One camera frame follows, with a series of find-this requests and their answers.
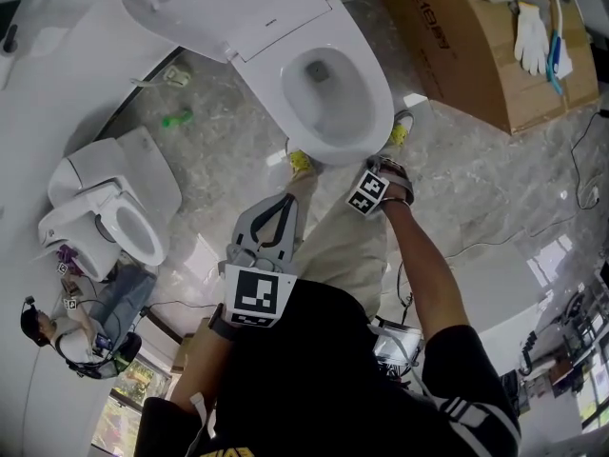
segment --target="white stripe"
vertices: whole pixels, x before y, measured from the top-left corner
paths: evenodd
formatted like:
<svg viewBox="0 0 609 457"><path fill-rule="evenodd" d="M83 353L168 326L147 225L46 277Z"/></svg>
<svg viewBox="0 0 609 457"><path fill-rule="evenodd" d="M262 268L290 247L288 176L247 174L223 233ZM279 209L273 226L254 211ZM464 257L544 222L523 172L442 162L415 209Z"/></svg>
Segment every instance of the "white stripe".
<svg viewBox="0 0 609 457"><path fill-rule="evenodd" d="M516 444L518 446L520 446L521 436L519 435L518 430L514 426L514 423L512 422L512 420L510 420L503 411L501 411L499 408L494 407L492 405L487 405L486 403L478 403L478 405L481 405L482 407L487 408L491 413L493 413L512 434L512 437L514 437Z"/></svg>
<svg viewBox="0 0 609 457"><path fill-rule="evenodd" d="M455 398L452 401L452 403L450 405L448 405L448 408L445 409L444 411L446 411L446 413L450 414L450 412L452 411L453 407L455 407L455 405L457 405L460 400L461 400L461 398Z"/></svg>
<svg viewBox="0 0 609 457"><path fill-rule="evenodd" d="M483 444L474 436L474 434L469 431L465 426L460 425L455 422L450 422L450 426L455 430L455 433L459 435L470 447L478 457L491 457L491 454L488 453L488 450L484 447Z"/></svg>
<svg viewBox="0 0 609 457"><path fill-rule="evenodd" d="M450 412L450 416L452 416L453 418L457 418L457 415L459 414L459 412L463 409L463 407L467 405L467 402L465 400L461 400L461 402L457 405L457 407L455 407L455 409L453 409Z"/></svg>

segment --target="toilet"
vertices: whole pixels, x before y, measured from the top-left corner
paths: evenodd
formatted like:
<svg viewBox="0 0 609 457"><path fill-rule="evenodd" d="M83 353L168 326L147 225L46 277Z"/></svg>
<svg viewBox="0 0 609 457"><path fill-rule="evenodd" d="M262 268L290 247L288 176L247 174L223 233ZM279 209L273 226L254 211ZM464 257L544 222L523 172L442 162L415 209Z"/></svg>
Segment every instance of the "toilet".
<svg viewBox="0 0 609 457"><path fill-rule="evenodd" d="M38 224L44 254L67 245L74 263L102 281L121 250L151 266L167 257L167 224L182 204L169 166L144 127L93 142L62 159Z"/></svg>
<svg viewBox="0 0 609 457"><path fill-rule="evenodd" d="M144 28L231 63L291 148L341 165L386 142L391 92L341 0L121 1Z"/></svg>

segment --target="person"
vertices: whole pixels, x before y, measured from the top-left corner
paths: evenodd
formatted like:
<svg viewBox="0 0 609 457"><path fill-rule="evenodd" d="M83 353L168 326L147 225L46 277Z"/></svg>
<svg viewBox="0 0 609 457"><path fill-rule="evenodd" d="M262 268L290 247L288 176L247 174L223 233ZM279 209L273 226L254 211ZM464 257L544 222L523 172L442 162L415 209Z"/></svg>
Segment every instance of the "person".
<svg viewBox="0 0 609 457"><path fill-rule="evenodd" d="M69 275L63 281L65 297L81 298ZM94 353L98 334L112 347L119 347L155 282L149 272L134 265L123 266L96 299L77 303L75 309L66 310L67 316L51 319L35 307L23 311L21 329L38 347L52 346L73 363L100 362L103 358ZM89 313L82 305L86 303L92 304Z"/></svg>
<svg viewBox="0 0 609 457"><path fill-rule="evenodd" d="M399 113L380 155L399 157L413 123L411 113ZM382 203L372 218L344 196L302 242L317 173L301 151L290 160L286 191L302 215L299 278L281 320L232 334L202 322L169 400L146 399L135 456L516 456L518 420L450 268L402 201L408 191L390 184L385 197L399 201ZM413 292L426 341L422 380L434 399L389 381L373 354L369 322L386 269L385 218ZM206 411L191 402L196 393ZM199 415L214 406L211 438Z"/></svg>

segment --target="gray marble tile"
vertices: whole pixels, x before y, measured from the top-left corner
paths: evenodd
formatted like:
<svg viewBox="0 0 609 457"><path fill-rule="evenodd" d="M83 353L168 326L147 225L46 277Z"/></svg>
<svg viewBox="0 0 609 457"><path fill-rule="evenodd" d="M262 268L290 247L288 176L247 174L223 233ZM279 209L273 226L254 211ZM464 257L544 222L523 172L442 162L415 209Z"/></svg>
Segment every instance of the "gray marble tile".
<svg viewBox="0 0 609 457"><path fill-rule="evenodd" d="M359 0L347 9L381 63L395 107L401 108L406 94L422 93L422 88L395 26L379 0ZM284 134L232 66L188 51L177 61L192 71L189 86L144 89L113 122L108 136L147 126L183 194L183 204L169 226L170 253L160 266L152 301L206 305L217 303L222 294L214 264L225 257L237 217L277 192L290 173L283 154ZM602 99L609 103L606 95ZM192 110L190 123L174 129L161 126L165 115L182 109ZM510 238L519 254L512 255L510 262L537 270L539 285L522 295L517 306L503 304L501 313L489 313L494 320L515 314L510 309L522 308L527 300L537 303L549 291L557 305L579 283L591 279L609 213L607 123L598 119L576 150L581 201L588 201L594 185L600 191L600 203L593 210L580 211L576 206L577 175L570 149L592 111L593 107L577 110L509 136L436 102L413 108L416 126L400 159L414 183L414 215L441 252L452 256L478 242L497 244ZM349 188L358 170L359 165L324 169L306 231ZM569 220L547 228L564 219ZM488 265L493 249L468 248L450 264L475 276L477 266ZM381 315L399 321L402 307L395 284L400 255L391 230L388 261L391 268L383 281ZM489 289L488 297L494 292ZM476 294L483 298L484 293ZM500 305L488 301L490 309ZM178 304L154 310L180 334L196 329L201 317L210 313ZM417 324L414 309L408 320Z"/></svg>

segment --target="toilet lid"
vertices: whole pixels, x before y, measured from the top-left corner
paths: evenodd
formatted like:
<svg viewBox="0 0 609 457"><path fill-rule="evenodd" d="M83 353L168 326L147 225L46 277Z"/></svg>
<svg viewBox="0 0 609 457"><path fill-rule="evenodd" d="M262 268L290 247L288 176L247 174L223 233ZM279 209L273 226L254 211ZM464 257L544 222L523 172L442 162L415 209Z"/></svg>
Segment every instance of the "toilet lid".
<svg viewBox="0 0 609 457"><path fill-rule="evenodd" d="M202 55L247 61L330 11L325 0L122 0L146 29Z"/></svg>

